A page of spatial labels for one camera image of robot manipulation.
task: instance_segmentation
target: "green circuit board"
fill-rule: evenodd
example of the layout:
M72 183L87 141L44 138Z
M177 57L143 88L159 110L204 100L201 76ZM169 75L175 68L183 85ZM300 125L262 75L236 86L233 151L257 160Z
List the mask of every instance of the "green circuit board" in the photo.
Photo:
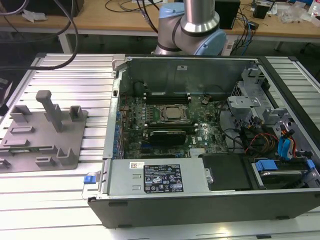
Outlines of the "green circuit board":
M122 130L125 159L143 158L191 158L193 150L205 153L225 153L228 147L217 123L217 102L202 104L205 96L191 96L188 105L147 105L142 98L121 96ZM165 122L163 109L179 107L185 114L184 123L197 123L195 134L187 134L185 142L178 146L151 146L144 138L145 124Z

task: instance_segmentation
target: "blue latch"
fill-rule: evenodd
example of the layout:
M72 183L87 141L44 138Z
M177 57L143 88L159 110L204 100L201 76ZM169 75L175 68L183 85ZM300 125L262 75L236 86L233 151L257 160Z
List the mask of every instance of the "blue latch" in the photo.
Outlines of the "blue latch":
M87 175L84 177L84 184L96 184L97 176Z
M316 168L314 162L313 162L311 159L308 159L308 160L306 161L306 164L308 165L308 167L310 168L310 170Z
M258 172L278 170L275 160L270 160L270 159L259 160L258 162L255 163L255 167L258 170Z
M289 149L291 148L291 141L289 138L284 138L283 136L280 137L278 143L278 154L280 157L283 157L286 161L289 161L290 158L288 157Z

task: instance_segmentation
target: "red wire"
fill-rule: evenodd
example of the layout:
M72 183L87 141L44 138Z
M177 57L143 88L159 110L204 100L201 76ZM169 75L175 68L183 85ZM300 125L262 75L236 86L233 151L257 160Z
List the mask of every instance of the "red wire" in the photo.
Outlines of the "red wire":
M263 135L267 135L267 136L271 136L273 137L275 140L279 141L278 138L275 135L269 134L269 133L259 133L257 135L254 136L254 138L251 140L249 146L247 147L247 149L244 151L244 153L246 154L247 151L249 150L249 147L251 146L251 144L256 140L257 137L259 136L263 136Z

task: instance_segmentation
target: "sticker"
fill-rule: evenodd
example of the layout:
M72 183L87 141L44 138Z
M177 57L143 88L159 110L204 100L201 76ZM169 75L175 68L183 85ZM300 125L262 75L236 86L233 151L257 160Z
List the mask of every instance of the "sticker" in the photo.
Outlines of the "sticker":
M129 168L130 169L143 169L145 165L144 161L131 161Z
M184 191L180 164L145 165L144 192L147 194L180 193Z

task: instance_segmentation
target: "wooden table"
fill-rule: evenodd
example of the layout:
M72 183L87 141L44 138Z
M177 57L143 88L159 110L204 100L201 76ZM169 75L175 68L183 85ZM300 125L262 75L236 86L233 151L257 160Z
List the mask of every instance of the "wooden table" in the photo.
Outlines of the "wooden table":
M251 0L242 0L241 9ZM112 12L105 8L106 0L85 0L81 13L74 18L74 22L80 34L93 35L125 35L125 36L157 36L150 26L145 22L139 12ZM107 5L110 9L121 11L117 0ZM127 8L137 8L137 4L126 3ZM253 13L247 9L242 12L250 21L259 24L254 40L278 41L278 42L320 42L320 27L310 22L281 23L277 16L266 16L265 19L252 18ZM152 22L158 26L158 10L148 6L148 13ZM30 33L56 33L63 28L68 20L64 16L48 16L47 21L32 23L20 15L8 17L9 21L21 32ZM3 17L0 17L0 31L13 32ZM228 43L224 51L225 55L230 53L234 41L242 35L243 26L236 20L233 29L225 30L228 35ZM67 34L74 34L70 28L59 36L62 49L65 53L71 53L72 48Z

